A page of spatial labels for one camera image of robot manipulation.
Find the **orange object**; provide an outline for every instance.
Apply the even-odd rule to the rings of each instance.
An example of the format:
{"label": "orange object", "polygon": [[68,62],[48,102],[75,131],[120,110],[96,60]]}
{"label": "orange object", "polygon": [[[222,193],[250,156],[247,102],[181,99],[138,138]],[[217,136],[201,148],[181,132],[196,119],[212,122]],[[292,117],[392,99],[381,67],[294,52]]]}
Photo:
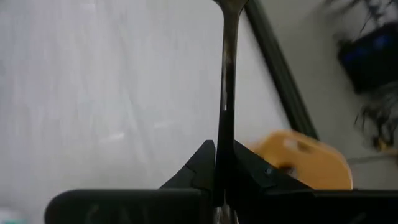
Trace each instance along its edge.
{"label": "orange object", "polygon": [[298,132],[275,132],[252,150],[278,169],[293,169],[295,178],[313,189],[353,188],[345,158],[336,149]]}

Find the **metal rod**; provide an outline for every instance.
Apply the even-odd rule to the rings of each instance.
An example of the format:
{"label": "metal rod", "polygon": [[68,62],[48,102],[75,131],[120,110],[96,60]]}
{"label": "metal rod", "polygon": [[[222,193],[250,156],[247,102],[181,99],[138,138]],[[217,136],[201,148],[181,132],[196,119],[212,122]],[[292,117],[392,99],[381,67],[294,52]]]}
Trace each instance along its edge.
{"label": "metal rod", "polygon": [[215,206],[226,203],[225,190],[229,180],[229,167],[235,162],[234,113],[236,48],[238,43],[239,15],[247,0],[218,0],[224,15],[223,64],[221,69],[220,120],[215,166]]}

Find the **black frame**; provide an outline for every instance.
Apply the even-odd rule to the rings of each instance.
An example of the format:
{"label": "black frame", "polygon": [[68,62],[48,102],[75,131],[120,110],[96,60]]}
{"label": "black frame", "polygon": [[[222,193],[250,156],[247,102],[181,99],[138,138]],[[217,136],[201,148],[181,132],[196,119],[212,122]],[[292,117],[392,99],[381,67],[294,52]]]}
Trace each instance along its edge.
{"label": "black frame", "polygon": [[292,129],[318,139],[263,6],[258,0],[250,0],[244,9]]}

